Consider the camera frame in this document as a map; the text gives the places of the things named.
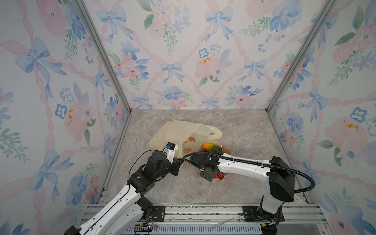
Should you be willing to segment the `red-yellow mango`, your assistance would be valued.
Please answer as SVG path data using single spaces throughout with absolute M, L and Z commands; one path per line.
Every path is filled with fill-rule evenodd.
M 223 173 L 215 174 L 215 175 L 214 175 L 214 179 L 222 180 L 223 178 L 224 178 L 224 174 L 223 174 Z

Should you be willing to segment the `green-orange mango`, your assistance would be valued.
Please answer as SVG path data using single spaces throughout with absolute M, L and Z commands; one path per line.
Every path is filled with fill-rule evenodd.
M 218 146 L 218 145 L 215 145 L 213 143 L 203 143 L 202 145 L 203 149 L 206 150 L 206 151 L 214 151 L 214 152 L 222 152 L 223 151 L 223 147 L 222 146 Z

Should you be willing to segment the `yellow plastic bag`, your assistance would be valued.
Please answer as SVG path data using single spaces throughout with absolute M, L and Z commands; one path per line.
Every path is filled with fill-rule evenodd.
M 185 154 L 197 151 L 201 144 L 211 143 L 222 138 L 220 129 L 202 123 L 173 120 L 160 127 L 149 141 L 152 149 L 162 150 L 167 143 L 178 146 L 175 158 L 182 158 Z

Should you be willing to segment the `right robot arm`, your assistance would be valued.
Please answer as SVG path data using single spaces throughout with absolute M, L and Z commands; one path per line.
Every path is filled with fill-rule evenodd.
M 274 222 L 282 216 L 282 205 L 294 201 L 295 174 L 279 157 L 267 161 L 239 158 L 227 153 L 194 152 L 186 155 L 184 160 L 200 169 L 200 176 L 208 181 L 220 173 L 231 173 L 267 183 L 269 191 L 261 198 L 257 212 L 244 212 L 245 220 Z

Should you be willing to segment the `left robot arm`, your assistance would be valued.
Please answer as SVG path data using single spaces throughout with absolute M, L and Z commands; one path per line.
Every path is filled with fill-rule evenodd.
M 86 223 L 78 228 L 71 226 L 64 234 L 119 235 L 138 221 L 147 222 L 152 216 L 153 204 L 145 194 L 168 174 L 177 176 L 183 162 L 172 153 L 151 151 L 147 163 L 129 174 L 126 185 L 116 197 Z

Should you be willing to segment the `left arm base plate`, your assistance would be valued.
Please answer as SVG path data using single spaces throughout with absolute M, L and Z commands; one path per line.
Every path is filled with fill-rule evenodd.
M 166 206 L 152 206 L 147 222 L 164 222 Z

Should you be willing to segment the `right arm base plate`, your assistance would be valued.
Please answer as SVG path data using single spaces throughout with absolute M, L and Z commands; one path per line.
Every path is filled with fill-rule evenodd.
M 284 222 L 285 218 L 282 213 L 282 206 L 280 206 L 275 214 L 266 212 L 261 206 L 243 206 L 242 220 L 246 222 Z

